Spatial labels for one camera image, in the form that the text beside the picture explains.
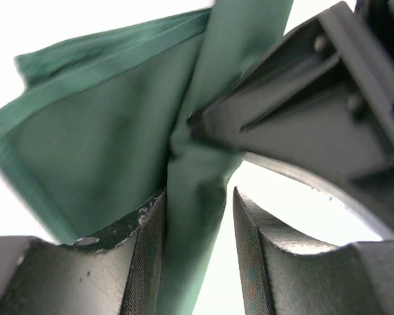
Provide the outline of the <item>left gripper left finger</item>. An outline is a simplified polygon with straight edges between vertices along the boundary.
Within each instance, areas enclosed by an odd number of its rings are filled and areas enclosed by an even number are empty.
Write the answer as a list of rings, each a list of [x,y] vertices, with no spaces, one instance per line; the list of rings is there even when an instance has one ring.
[[[0,236],[0,314],[154,314],[165,197],[71,245]]]

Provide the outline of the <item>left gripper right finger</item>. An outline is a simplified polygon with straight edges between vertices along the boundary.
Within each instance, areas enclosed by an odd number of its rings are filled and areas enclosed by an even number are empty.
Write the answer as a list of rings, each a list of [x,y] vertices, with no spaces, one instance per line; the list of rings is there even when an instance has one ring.
[[[238,190],[233,217],[246,314],[394,314],[394,241],[332,245]]]

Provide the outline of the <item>dark green cloth napkin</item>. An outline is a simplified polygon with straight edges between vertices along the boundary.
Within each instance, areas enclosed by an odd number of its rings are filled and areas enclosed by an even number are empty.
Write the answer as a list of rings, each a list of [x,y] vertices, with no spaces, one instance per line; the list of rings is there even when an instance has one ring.
[[[193,140],[186,121],[282,38],[291,8],[216,1],[16,58],[26,90],[0,109],[0,168],[60,241],[167,188],[157,314],[193,312],[242,162]]]

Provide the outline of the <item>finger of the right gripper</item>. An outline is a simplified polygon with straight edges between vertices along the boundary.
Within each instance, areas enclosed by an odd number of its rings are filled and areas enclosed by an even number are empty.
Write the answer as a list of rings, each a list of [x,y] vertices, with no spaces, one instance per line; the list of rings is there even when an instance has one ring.
[[[390,227],[389,223],[384,222],[383,219],[372,212],[372,207],[375,205],[373,203],[374,200],[367,197],[366,200],[371,202],[370,205],[367,205],[366,201],[361,201],[361,197],[355,196],[357,193],[355,189],[347,193],[335,184],[298,166],[251,152],[245,154],[245,160],[331,195],[334,199],[342,202],[346,210],[371,231],[377,233],[384,240],[394,240],[394,228]]]

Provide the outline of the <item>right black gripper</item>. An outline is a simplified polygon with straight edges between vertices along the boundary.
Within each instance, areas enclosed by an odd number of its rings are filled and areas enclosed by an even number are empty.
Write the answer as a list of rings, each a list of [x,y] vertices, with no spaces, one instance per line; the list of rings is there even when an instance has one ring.
[[[194,138],[342,190],[394,190],[394,1],[341,1],[312,17],[188,124]]]

